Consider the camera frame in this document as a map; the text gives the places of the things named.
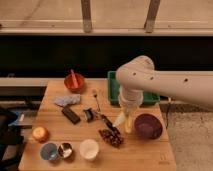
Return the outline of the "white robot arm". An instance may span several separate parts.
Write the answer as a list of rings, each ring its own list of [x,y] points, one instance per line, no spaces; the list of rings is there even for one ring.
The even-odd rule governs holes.
[[[121,112],[113,125],[125,123],[132,131],[132,114],[143,102],[143,92],[157,93],[213,110],[213,71],[157,71],[147,56],[138,56],[116,70]]]

